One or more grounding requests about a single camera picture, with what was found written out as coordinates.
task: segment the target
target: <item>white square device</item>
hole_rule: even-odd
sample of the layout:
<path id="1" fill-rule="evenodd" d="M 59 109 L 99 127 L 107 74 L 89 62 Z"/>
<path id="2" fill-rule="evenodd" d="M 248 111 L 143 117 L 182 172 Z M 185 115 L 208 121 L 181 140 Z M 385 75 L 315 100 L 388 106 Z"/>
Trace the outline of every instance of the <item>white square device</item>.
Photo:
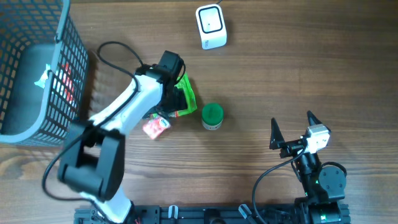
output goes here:
<path id="1" fill-rule="evenodd" d="M 201 38 L 201 47 L 205 50 L 226 44 L 226 29 L 223 11 L 217 4 L 197 9 L 197 22 Z"/>

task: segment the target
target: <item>wire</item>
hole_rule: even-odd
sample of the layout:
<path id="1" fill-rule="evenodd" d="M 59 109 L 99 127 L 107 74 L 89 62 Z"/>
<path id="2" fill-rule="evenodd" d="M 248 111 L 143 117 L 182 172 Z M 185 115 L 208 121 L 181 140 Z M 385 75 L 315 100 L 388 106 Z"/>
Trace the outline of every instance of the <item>wire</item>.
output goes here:
<path id="1" fill-rule="evenodd" d="M 343 173 L 344 173 L 344 176 L 345 176 L 345 177 L 347 176 L 347 170 L 346 170 L 346 168 L 343 167 L 343 165 L 341 165 L 340 163 L 337 163 L 337 162 L 325 162 L 325 163 L 323 163 L 323 164 L 321 165 L 321 168 L 323 168 L 324 166 L 328 166 L 328 165 L 330 165 L 330 166 L 335 166 L 335 167 L 341 169 L 341 170 L 343 171 Z"/>
<path id="2" fill-rule="evenodd" d="M 279 164 L 279 165 L 276 165 L 276 166 L 274 166 L 273 168 L 271 168 L 271 169 L 265 171 L 265 172 L 264 172 L 263 174 L 261 174 L 260 177 L 257 179 L 257 181 L 256 181 L 256 183 L 254 184 L 254 187 L 253 187 L 253 191 L 252 191 L 252 194 L 251 194 L 251 200 L 252 200 L 252 202 L 253 202 L 253 209 L 254 209 L 254 211 L 255 211 L 255 213 L 256 213 L 258 219 L 261 221 L 261 223 L 267 224 L 266 221 L 264 221 L 264 219 L 260 216 L 260 213 L 259 213 L 259 211 L 257 210 L 257 207 L 256 207 L 256 189 L 257 189 L 257 186 L 259 185 L 259 182 L 262 180 L 262 178 L 264 178 L 264 177 L 265 177 L 267 174 L 269 174 L 270 172 L 272 172 L 272 171 L 274 171 L 274 170 L 276 170 L 276 169 L 278 169 L 278 168 L 281 168 L 282 166 L 284 166 L 284 165 L 286 165 L 286 164 L 289 164 L 289 163 L 291 163 L 291 162 L 294 162 L 295 160 L 297 160 L 298 158 L 300 158 L 300 156 L 302 156 L 302 155 L 304 154 L 304 152 L 305 152 L 305 150 L 302 149 L 301 152 L 300 152 L 300 154 L 298 154 L 296 157 L 293 157 L 293 158 L 291 158 L 291 159 L 289 159 L 289 160 L 287 160 L 287 161 L 285 161 L 285 162 L 283 162 L 283 163 L 281 163 L 281 164 Z"/>
<path id="3" fill-rule="evenodd" d="M 187 68 L 186 68 L 186 66 L 185 66 L 185 62 L 184 62 L 184 61 L 182 61 L 182 66 L 184 66 L 184 71 L 182 72 L 182 76 L 180 76 L 180 78 L 177 80 L 177 82 L 176 82 L 175 84 L 178 84 L 178 83 L 181 81 L 182 77 L 184 77 L 184 75 L 185 75 L 185 70 L 186 70 Z"/>
<path id="4" fill-rule="evenodd" d="M 300 175 L 299 175 L 299 173 L 297 172 L 297 169 L 296 169 L 296 167 L 293 165 L 293 162 L 291 162 L 291 163 L 290 163 L 290 165 L 292 165 L 292 168 L 293 168 L 294 174 L 295 174 L 295 175 L 296 175 L 296 177 L 298 178 L 298 181 L 300 181 L 300 183 L 301 183 L 301 178 L 300 178 Z"/>
<path id="5" fill-rule="evenodd" d="M 135 87 L 133 93 L 131 93 L 131 95 L 129 96 L 129 98 L 128 98 L 124 103 L 122 103 L 115 111 L 113 111 L 108 117 L 106 117 L 102 122 L 100 122 L 99 124 L 97 124 L 96 126 L 94 126 L 93 128 L 91 128 L 89 131 L 84 132 L 82 135 L 80 135 L 80 136 L 78 136 L 77 138 L 75 138 L 71 143 L 69 143 L 68 145 L 66 145 L 66 146 L 63 148 L 63 150 L 62 150 L 60 153 L 58 153 L 58 154 L 51 160 L 50 164 L 49 164 L 49 165 L 47 166 L 47 168 L 45 169 L 45 171 L 44 171 L 44 173 L 43 173 L 43 178 L 42 178 L 42 189 L 43 189 L 44 193 L 45 193 L 47 196 L 49 196 L 49 197 L 52 198 L 52 199 L 61 200 L 61 201 L 69 201 L 69 202 L 71 202 L 71 201 L 87 201 L 87 202 L 90 202 L 90 203 L 102 214 L 102 216 L 107 220 L 107 222 L 111 222 L 111 221 L 108 220 L 108 218 L 106 217 L 106 215 L 100 210 L 100 208 L 98 208 L 98 207 L 95 205 L 95 203 L 94 203 L 92 200 L 87 199 L 87 198 L 63 198 L 63 197 L 59 197 L 59 196 L 53 195 L 52 193 L 50 193 L 50 192 L 48 191 L 48 189 L 47 189 L 45 183 L 46 183 L 46 181 L 47 181 L 47 178 L 48 178 L 48 176 L 49 176 L 49 173 L 50 173 L 51 168 L 55 165 L 55 163 L 56 163 L 56 162 L 57 162 L 69 149 L 72 148 L 72 146 L 74 146 L 78 141 L 80 141 L 80 140 L 82 140 L 82 139 L 86 139 L 86 138 L 87 138 L 89 135 L 91 135 L 96 129 L 98 129 L 99 127 L 101 127 L 102 125 L 104 125 L 105 123 L 107 123 L 109 120 L 111 120 L 116 114 L 118 114 L 118 113 L 119 113 L 119 112 L 120 112 L 120 111 L 121 111 L 133 98 L 134 98 L 134 96 L 135 96 L 135 95 L 137 94 L 137 92 L 138 92 L 138 88 L 139 88 L 138 79 L 137 79 L 131 72 L 129 72 L 129 71 L 127 71 L 127 70 L 125 70 L 125 69 L 123 69 L 123 68 L 121 68 L 121 67 L 119 67 L 119 66 L 113 65 L 112 63 L 109 63 L 108 61 L 106 61 L 106 60 L 101 56 L 101 54 L 100 54 L 101 49 L 102 49 L 105 45 L 109 45 L 109 44 L 118 44 L 118 45 L 122 45 L 123 47 L 127 48 L 130 52 L 132 52 L 132 53 L 137 57 L 137 59 L 138 59 L 138 61 L 140 62 L 141 66 L 144 65 L 143 62 L 142 62 L 142 60 L 139 58 L 138 54 L 137 54 L 132 48 L 130 48 L 128 45 L 126 45 L 126 44 L 124 44 L 124 43 L 116 42 L 116 41 L 105 42 L 105 43 L 101 44 L 101 45 L 98 47 L 98 50 L 97 50 L 98 58 L 99 58 L 103 63 L 109 65 L 110 67 L 113 67 L 113 68 L 115 68 L 115 69 L 118 69 L 120 72 L 123 72 L 123 73 L 129 75 L 130 77 L 132 77 L 132 79 L 134 80 L 134 82 L 135 82 L 135 84 L 136 84 L 136 87 Z"/>

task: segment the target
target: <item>gray wire basket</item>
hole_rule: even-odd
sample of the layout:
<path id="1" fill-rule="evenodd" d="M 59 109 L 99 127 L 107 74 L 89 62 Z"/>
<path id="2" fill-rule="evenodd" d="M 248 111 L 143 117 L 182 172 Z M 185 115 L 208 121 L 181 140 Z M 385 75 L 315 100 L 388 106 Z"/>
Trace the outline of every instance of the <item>gray wire basket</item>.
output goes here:
<path id="1" fill-rule="evenodd" d="M 0 0 L 0 142 L 57 146 L 78 115 L 88 55 L 69 0 Z"/>

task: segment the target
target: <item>small cylinder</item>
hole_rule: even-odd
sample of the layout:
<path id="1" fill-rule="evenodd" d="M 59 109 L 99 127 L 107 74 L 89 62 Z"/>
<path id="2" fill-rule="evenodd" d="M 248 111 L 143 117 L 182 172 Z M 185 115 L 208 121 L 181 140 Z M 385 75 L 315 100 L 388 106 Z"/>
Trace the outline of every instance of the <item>small cylinder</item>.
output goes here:
<path id="1" fill-rule="evenodd" d="M 201 112 L 201 123 L 207 130 L 217 130 L 224 120 L 224 110 L 217 103 L 209 103 Z"/>

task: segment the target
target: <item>wooden table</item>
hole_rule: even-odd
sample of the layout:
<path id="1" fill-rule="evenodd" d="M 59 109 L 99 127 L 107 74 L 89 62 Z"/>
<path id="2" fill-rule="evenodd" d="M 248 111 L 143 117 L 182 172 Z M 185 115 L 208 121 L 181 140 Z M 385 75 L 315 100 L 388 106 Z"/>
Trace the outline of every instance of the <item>wooden table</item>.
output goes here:
<path id="1" fill-rule="evenodd" d="M 136 205 L 250 203 L 252 186 L 281 163 L 268 149 L 271 118 L 286 140 L 297 139 L 312 110 L 333 133 L 322 162 L 348 170 L 345 203 L 353 223 L 398 219 L 398 4 L 394 1 L 225 1 L 228 43 L 202 50 L 195 10 L 210 2 L 73 4 L 71 15 L 87 49 L 118 40 L 146 63 L 164 50 L 187 64 L 198 111 L 151 141 L 138 125 L 126 143 L 124 189 Z M 104 57 L 133 71 L 121 48 Z M 112 102 L 130 78 L 98 63 L 91 113 Z M 221 129 L 201 126 L 210 102 L 225 109 Z M 40 180 L 58 149 L 0 148 L 0 222 L 71 223 L 73 209 L 45 197 Z M 51 191 L 72 196 L 56 181 Z M 290 166 L 260 184 L 257 201 L 290 203 L 304 194 Z"/>

